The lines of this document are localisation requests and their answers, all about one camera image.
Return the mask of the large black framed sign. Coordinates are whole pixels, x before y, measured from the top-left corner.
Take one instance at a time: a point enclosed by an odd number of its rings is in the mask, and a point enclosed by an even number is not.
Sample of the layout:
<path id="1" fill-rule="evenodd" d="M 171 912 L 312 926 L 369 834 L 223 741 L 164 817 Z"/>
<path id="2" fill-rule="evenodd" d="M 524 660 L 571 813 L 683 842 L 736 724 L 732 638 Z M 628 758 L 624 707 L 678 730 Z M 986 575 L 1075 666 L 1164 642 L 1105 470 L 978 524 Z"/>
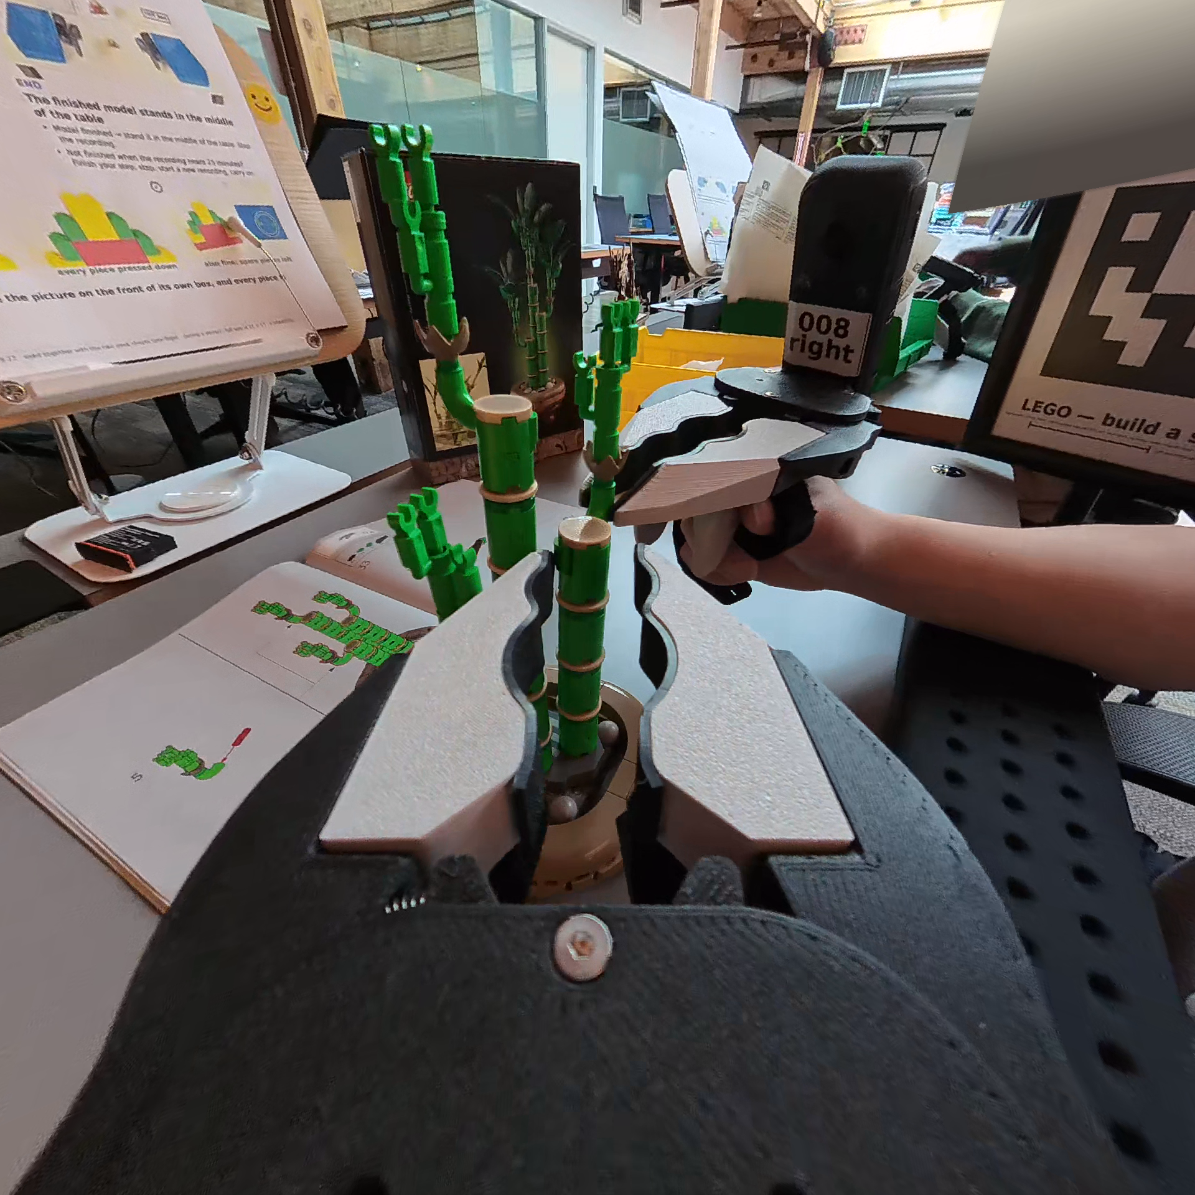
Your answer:
<path id="1" fill-rule="evenodd" d="M 1193 510 L 1194 171 L 1049 199 L 965 448 Z"/>

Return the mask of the person's right forearm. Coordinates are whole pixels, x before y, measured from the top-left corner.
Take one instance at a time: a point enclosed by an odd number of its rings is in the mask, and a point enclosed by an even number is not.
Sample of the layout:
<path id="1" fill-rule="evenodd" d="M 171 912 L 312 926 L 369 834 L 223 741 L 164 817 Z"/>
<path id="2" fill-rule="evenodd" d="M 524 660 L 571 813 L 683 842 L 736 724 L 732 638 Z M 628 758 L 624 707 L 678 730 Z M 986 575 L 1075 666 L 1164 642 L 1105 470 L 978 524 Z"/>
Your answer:
<path id="1" fill-rule="evenodd" d="M 1194 687 L 1194 531 L 991 528 L 885 515 L 857 568 L 877 603 L 1147 690 Z"/>

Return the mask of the black perforated chair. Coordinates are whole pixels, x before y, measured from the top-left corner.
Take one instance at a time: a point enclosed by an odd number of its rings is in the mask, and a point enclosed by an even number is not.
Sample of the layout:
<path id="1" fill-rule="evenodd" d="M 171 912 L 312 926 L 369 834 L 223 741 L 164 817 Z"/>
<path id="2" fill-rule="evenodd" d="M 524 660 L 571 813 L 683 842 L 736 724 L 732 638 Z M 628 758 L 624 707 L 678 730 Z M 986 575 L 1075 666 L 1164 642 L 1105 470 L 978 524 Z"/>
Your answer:
<path id="1" fill-rule="evenodd" d="M 1142 1192 L 1194 1192 L 1193 1020 L 1095 677 L 910 622 L 893 741 L 1006 902 Z"/>

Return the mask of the lego set box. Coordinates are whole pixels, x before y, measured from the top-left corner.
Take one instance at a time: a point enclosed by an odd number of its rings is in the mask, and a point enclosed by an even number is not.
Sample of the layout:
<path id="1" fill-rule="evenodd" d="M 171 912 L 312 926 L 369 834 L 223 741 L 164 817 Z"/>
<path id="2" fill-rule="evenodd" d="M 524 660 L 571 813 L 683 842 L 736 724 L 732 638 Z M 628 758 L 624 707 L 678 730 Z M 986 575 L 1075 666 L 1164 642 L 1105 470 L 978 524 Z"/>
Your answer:
<path id="1" fill-rule="evenodd" d="M 410 454 L 434 480 L 460 475 L 476 436 L 439 394 L 436 362 L 416 325 L 426 299 L 399 256 L 399 231 L 369 137 L 343 158 L 383 322 L 383 343 Z M 574 357 L 581 330 L 581 182 L 571 161 L 434 154 L 454 298 L 470 323 L 460 362 L 474 399 L 520 394 L 540 417 L 540 455 L 580 448 Z"/>

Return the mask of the person's right hand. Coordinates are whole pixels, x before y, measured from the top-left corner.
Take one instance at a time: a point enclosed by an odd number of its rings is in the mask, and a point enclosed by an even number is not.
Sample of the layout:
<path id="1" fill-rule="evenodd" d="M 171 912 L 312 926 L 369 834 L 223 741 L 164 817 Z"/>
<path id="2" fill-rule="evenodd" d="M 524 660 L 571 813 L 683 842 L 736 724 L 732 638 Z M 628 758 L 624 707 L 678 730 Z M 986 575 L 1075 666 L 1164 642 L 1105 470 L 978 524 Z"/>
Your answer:
<path id="1" fill-rule="evenodd" d="M 823 478 L 811 478 L 797 492 L 811 501 L 814 525 L 796 548 L 756 561 L 735 544 L 735 532 L 742 528 L 773 531 L 776 510 L 772 501 L 763 501 L 682 521 L 679 562 L 696 578 L 720 586 L 757 582 L 802 592 L 836 591 L 901 608 L 894 559 L 914 534 L 917 517 L 874 510 Z"/>

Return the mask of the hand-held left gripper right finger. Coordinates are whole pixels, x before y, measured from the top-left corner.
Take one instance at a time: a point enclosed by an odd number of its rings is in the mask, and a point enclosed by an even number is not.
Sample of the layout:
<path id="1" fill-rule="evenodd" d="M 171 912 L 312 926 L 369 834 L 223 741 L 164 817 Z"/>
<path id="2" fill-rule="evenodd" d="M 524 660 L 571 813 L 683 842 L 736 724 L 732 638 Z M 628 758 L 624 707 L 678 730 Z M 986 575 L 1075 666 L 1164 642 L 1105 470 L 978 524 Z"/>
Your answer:
<path id="1" fill-rule="evenodd" d="M 635 549 L 639 665 L 654 686 L 638 788 L 621 817 L 632 902 L 672 902 L 723 857 L 760 899 L 763 868 L 856 868 L 856 831 L 774 653 L 679 566 Z"/>

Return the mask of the white wooden document stand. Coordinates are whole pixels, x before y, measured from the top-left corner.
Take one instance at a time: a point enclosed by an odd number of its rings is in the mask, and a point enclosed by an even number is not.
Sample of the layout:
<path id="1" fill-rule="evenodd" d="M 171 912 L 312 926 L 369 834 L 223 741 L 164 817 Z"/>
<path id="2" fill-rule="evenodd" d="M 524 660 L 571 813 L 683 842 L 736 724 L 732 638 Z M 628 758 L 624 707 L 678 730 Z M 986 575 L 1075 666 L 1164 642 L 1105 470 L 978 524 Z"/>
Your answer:
<path id="1" fill-rule="evenodd" d="M 257 66 L 234 41 L 220 32 L 217 36 L 240 86 L 245 88 L 251 81 L 267 86 Z M 255 342 L 252 346 L 204 349 L 178 356 L 160 354 L 137 363 L 65 369 L 25 383 L 3 379 L 2 356 L 3 427 L 49 421 L 67 464 L 70 487 L 80 502 L 35 524 L 25 538 L 97 584 L 130 579 L 130 575 L 82 559 L 76 542 L 89 535 L 123 525 L 173 535 L 176 551 L 136 571 L 156 574 L 349 485 L 349 477 L 341 471 L 269 451 L 265 446 L 275 373 L 349 356 L 365 336 L 365 309 L 285 120 L 278 125 L 259 123 L 259 130 L 304 241 L 342 312 L 342 326 L 312 333 L 309 349 L 301 353 L 262 349 Z M 238 455 L 113 498 L 92 490 L 70 434 L 73 414 L 237 380 L 251 381 L 250 428 L 245 448 Z"/>

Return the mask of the green lego bamboo model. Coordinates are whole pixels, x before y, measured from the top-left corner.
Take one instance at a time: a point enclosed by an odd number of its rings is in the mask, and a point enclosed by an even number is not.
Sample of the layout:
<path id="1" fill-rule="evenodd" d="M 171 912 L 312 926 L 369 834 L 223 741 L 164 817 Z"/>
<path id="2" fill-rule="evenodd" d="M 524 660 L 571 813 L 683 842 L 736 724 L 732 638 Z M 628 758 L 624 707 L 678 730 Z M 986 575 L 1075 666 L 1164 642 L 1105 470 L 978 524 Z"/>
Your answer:
<path id="1" fill-rule="evenodd" d="M 423 298 L 425 320 L 415 320 L 413 330 L 434 360 L 442 401 L 476 436 L 487 566 L 494 579 L 501 579 L 537 549 L 540 417 L 521 393 L 474 399 L 469 390 L 462 357 L 470 329 L 456 303 L 433 130 L 373 124 L 369 135 L 402 269 L 410 290 Z M 388 522 L 402 562 L 415 578 L 429 579 L 440 620 L 483 593 L 477 551 L 446 539 L 434 488 L 416 492 Z M 535 713 L 537 761 L 550 781 L 543 817 L 580 813 L 587 800 L 605 798 L 608 790 L 605 757 L 621 729 L 615 724 L 602 731 L 609 544 L 611 528 L 599 518 L 568 518 L 560 527 L 564 576 L 558 593 L 557 702 L 550 699 L 545 666 L 526 686 Z"/>

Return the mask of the green plastic bin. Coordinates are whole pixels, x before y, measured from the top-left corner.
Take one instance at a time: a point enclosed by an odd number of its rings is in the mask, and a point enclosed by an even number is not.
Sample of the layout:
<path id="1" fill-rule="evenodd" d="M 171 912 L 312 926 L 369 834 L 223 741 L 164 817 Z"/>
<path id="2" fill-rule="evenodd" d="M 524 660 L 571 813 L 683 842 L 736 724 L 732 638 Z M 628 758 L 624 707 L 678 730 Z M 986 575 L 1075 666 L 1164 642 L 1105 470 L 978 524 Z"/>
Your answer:
<path id="1" fill-rule="evenodd" d="M 937 302 L 915 298 L 904 317 L 893 317 L 878 357 L 874 394 L 885 390 L 932 349 L 937 313 Z M 786 323 L 787 303 L 756 299 L 728 303 L 722 313 L 722 335 L 729 336 L 729 343 L 716 350 L 723 353 L 722 367 L 782 366 Z"/>

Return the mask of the printed instruction sheet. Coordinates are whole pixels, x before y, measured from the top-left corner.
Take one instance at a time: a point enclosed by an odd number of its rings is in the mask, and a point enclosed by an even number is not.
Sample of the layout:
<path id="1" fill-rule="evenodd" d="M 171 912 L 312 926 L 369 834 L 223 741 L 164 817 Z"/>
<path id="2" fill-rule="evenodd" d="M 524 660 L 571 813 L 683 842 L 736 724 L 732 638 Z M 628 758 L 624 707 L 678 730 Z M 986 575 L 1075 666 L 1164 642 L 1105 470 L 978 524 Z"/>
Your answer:
<path id="1" fill-rule="evenodd" d="M 3 3 L 3 379 L 345 319 L 203 3 Z"/>

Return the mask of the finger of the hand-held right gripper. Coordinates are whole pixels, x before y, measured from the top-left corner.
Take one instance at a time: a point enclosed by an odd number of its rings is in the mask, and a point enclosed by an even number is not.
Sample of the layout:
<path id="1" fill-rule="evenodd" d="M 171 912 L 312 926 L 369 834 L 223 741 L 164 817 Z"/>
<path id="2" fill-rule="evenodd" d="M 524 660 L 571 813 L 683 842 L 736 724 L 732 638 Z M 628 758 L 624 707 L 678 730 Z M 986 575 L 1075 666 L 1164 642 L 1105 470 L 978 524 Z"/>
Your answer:
<path id="1" fill-rule="evenodd" d="M 645 406 L 621 433 L 619 487 L 636 488 L 665 460 L 742 430 L 743 414 L 716 393 L 688 391 Z"/>
<path id="2" fill-rule="evenodd" d="M 753 420 L 733 438 L 718 438 L 666 458 L 614 510 L 617 527 L 666 524 L 770 498 L 782 458 L 826 436 L 789 421 Z"/>

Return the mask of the yellow plastic bin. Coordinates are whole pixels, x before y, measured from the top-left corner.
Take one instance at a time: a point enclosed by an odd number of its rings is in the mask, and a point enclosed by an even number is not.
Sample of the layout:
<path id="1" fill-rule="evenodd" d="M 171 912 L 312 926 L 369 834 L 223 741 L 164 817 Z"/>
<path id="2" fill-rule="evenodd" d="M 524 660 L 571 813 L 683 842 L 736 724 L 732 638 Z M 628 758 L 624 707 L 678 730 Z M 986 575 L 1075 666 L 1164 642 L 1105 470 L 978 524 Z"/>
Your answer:
<path id="1" fill-rule="evenodd" d="M 641 330 L 632 367 L 622 377 L 624 428 L 644 403 L 666 384 L 689 383 L 719 369 L 779 367 L 783 337 L 666 329 Z"/>

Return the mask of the black orange battery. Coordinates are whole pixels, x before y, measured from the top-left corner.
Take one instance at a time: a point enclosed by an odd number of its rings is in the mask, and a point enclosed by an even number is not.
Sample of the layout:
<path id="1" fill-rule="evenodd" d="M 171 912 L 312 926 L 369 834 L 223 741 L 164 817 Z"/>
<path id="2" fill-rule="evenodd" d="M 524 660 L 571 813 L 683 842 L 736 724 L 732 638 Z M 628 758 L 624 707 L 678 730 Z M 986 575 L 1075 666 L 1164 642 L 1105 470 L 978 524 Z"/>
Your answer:
<path id="1" fill-rule="evenodd" d="M 151 528 L 123 525 L 103 534 L 93 534 L 76 542 L 82 559 L 92 564 L 134 574 L 177 549 L 177 539 Z"/>

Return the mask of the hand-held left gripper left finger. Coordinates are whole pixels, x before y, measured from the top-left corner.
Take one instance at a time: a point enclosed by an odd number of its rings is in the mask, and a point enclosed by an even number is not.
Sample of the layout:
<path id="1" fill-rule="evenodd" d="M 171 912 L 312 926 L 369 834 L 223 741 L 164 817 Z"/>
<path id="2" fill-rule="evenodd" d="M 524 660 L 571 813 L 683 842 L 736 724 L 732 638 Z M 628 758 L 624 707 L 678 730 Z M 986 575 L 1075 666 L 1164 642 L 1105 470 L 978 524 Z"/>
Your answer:
<path id="1" fill-rule="evenodd" d="M 545 690 L 554 558 L 534 551 L 413 650 L 382 704 L 322 845 L 432 868 L 473 857 L 504 902 L 527 899 L 547 834 Z"/>

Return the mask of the lego instruction booklet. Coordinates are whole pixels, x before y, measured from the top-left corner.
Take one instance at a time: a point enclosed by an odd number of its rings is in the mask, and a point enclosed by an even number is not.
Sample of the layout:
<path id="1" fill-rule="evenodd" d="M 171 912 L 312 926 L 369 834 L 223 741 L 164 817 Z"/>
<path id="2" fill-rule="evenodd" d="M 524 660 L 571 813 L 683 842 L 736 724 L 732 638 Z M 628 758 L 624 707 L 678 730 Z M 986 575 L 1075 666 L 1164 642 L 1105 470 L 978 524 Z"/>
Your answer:
<path id="1" fill-rule="evenodd" d="M 278 564 L 126 663 L 3 727 L 3 770 L 157 914 L 225 825 L 318 848 L 432 615 Z"/>

